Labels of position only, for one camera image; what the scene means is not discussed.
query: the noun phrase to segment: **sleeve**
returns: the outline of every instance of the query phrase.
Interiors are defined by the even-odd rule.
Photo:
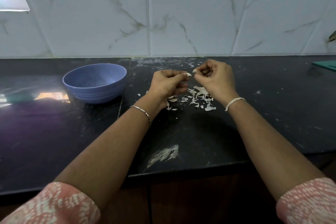
[[[292,188],[276,204],[278,217],[288,224],[335,224],[336,184],[318,178]]]
[[[36,197],[20,206],[0,224],[98,223],[100,211],[83,192],[61,182],[48,184]]]

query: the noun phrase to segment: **granite countertop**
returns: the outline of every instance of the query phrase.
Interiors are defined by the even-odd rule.
[[[8,59],[0,63],[0,198],[15,204],[51,182],[86,146],[149,89],[159,69],[191,72],[205,57]],[[336,72],[311,65],[336,56],[215,57],[233,67],[237,91],[304,154],[321,162],[336,150]],[[123,96],[99,105],[70,95],[68,71],[94,63],[128,69]],[[194,79],[189,88],[198,85]],[[205,177],[251,170],[225,108],[205,112],[175,103],[153,121],[125,184]]]

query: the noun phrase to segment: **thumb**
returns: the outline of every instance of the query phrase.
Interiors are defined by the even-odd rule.
[[[181,74],[175,75],[174,77],[172,77],[172,79],[174,79],[174,82],[178,84],[179,82],[185,81],[187,77],[188,77],[187,73],[181,73]]]
[[[204,76],[200,71],[196,71],[195,76],[194,76],[195,80],[198,81],[200,84],[202,84],[204,86],[204,84],[207,81],[207,77]]]

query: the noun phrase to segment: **tiled wall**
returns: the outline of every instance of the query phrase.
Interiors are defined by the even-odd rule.
[[[0,57],[335,54],[336,0],[27,0]]]

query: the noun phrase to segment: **bracelet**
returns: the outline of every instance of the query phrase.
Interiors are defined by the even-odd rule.
[[[135,107],[135,108],[139,109],[140,111],[143,111],[145,113],[145,115],[147,115],[148,121],[149,121],[149,127],[151,127],[152,122],[151,122],[151,118],[149,117],[148,113],[144,109],[142,109],[142,108],[140,108],[138,106],[131,105],[129,108],[131,108],[131,107]]]
[[[245,98],[235,98],[235,99],[231,100],[231,102],[227,104],[227,106],[226,106],[226,108],[225,108],[225,112],[228,111],[230,104],[232,104],[233,102],[235,102],[235,101],[237,101],[237,100],[239,100],[239,99],[244,99],[244,100],[246,101]]]

